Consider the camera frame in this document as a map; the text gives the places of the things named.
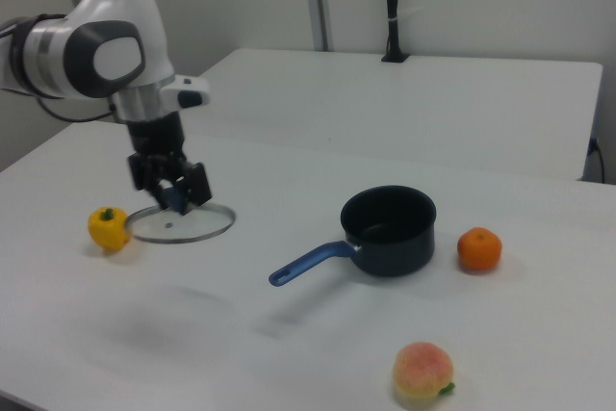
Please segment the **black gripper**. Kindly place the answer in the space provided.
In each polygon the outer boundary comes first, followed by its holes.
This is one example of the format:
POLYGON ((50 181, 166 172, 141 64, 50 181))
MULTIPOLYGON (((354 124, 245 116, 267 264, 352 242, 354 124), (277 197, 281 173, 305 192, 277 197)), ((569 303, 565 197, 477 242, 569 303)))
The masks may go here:
POLYGON ((187 161, 183 152, 184 132, 178 112, 147 121, 127 121, 126 127, 134 148, 128 157, 134 187, 137 191, 148 188, 147 162, 149 157, 158 161, 183 163, 181 174, 172 183, 171 208, 187 214, 212 198, 205 167, 187 161))

